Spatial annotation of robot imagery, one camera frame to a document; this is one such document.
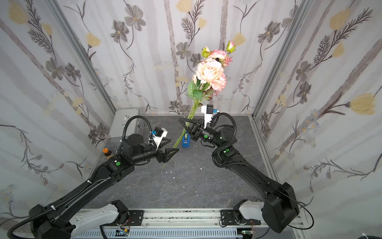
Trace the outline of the pink artificial flower bouquet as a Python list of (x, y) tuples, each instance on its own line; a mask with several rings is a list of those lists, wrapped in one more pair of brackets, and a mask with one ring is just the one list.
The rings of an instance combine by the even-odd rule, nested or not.
[[(229, 41), (226, 50), (210, 50), (204, 47), (201, 52), (202, 61), (197, 64), (196, 71), (188, 85), (187, 96), (193, 100), (193, 106), (187, 119), (201, 118), (204, 114), (201, 106), (204, 100), (217, 96), (227, 85), (224, 70), (232, 61), (229, 56), (236, 49), (234, 42)], [(224, 168), (236, 165), (232, 148), (236, 143), (237, 124), (228, 113), (214, 114), (210, 123), (205, 123), (208, 138), (201, 140), (203, 146), (213, 148), (212, 161), (215, 166)]]

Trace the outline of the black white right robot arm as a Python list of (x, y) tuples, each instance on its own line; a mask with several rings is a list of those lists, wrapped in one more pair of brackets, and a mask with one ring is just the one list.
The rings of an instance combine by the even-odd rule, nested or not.
[(186, 118), (180, 118), (179, 123), (192, 140), (200, 139), (215, 148), (211, 155), (215, 166), (235, 173), (261, 195), (260, 202), (242, 200), (236, 204), (233, 221), (238, 224), (250, 220), (264, 221), (271, 230), (281, 233), (299, 215), (294, 190), (288, 183), (280, 184), (269, 178), (243, 157), (234, 147), (237, 125), (233, 117), (224, 114), (231, 124), (216, 126), (222, 115), (213, 116), (211, 123)]

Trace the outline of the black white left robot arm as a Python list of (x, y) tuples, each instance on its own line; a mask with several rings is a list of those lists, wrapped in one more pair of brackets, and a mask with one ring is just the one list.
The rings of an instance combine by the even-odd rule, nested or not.
[(120, 200), (83, 214), (79, 211), (101, 192), (132, 173), (136, 166), (153, 158), (160, 163), (168, 162), (179, 150), (162, 150), (162, 146), (169, 141), (165, 136), (161, 129), (155, 129), (148, 143), (140, 134), (124, 138), (117, 154), (99, 165), (88, 180), (63, 198), (45, 207), (37, 205), (29, 211), (33, 236), (36, 239), (72, 239), (98, 226), (123, 225), (129, 221), (130, 213)]

